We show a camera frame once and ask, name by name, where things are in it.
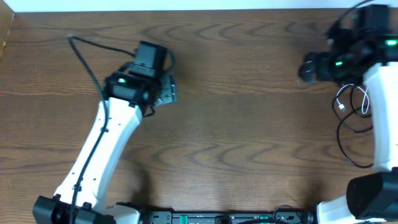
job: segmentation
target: brown wood surface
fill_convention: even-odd
[[[14,12],[3,0],[0,0],[0,59],[3,48],[6,46],[6,41],[13,18]]]
[[[343,195],[350,179],[372,170],[338,149],[330,107],[338,88],[297,81],[304,54],[327,49],[322,32],[340,12],[17,14],[0,64],[0,223],[34,221],[36,198],[52,196],[93,124],[99,97],[68,34],[128,50],[148,40],[177,56],[178,103],[159,107],[132,135],[107,205],[272,210]],[[129,60],[78,47],[99,80]],[[372,161],[372,131],[343,130],[342,140],[355,160]]]

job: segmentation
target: white wall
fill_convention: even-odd
[[[14,12],[296,9],[351,7],[362,0],[5,0]],[[398,7],[397,0],[375,0]]]

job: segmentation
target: wooden table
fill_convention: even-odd
[[[34,221],[35,200],[52,196],[93,125],[99,96],[68,34],[128,50],[147,40],[177,56],[178,103],[132,135],[107,205],[272,210],[343,195],[372,170],[354,168],[338,149],[330,106],[338,87],[297,76],[307,52],[327,49],[322,33],[340,12],[16,14],[0,64],[0,222]],[[78,48],[99,80],[129,60]],[[372,131],[343,130],[342,139],[356,161],[372,161]]]

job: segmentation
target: white cable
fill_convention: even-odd
[[[341,87],[340,89],[339,89],[339,91],[337,92],[337,94],[336,94],[336,96],[338,96],[339,94],[340,94],[340,92],[342,91],[342,90],[344,90],[347,86],[351,86],[351,85],[354,85],[354,84],[347,84],[347,85],[345,85],[345,86],[343,86],[343,87]],[[357,86],[357,88],[359,88],[362,92],[363,92],[363,94],[364,94],[364,96],[363,96],[363,100],[362,100],[362,114],[366,114],[367,112],[368,112],[368,110],[369,110],[369,97],[368,97],[368,88],[366,87],[366,90],[363,90],[360,86]],[[364,105],[365,105],[365,99],[368,101],[368,105],[366,106],[366,111],[364,111]],[[336,101],[337,101],[337,103],[338,103],[338,107],[342,110],[342,111],[345,111],[345,106],[342,104],[342,103],[340,103],[340,101],[338,101],[338,98],[336,99]]]

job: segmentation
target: wooden edge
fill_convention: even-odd
[[[4,0],[0,0],[0,59],[3,49],[6,46],[13,20],[14,12],[8,7]]]

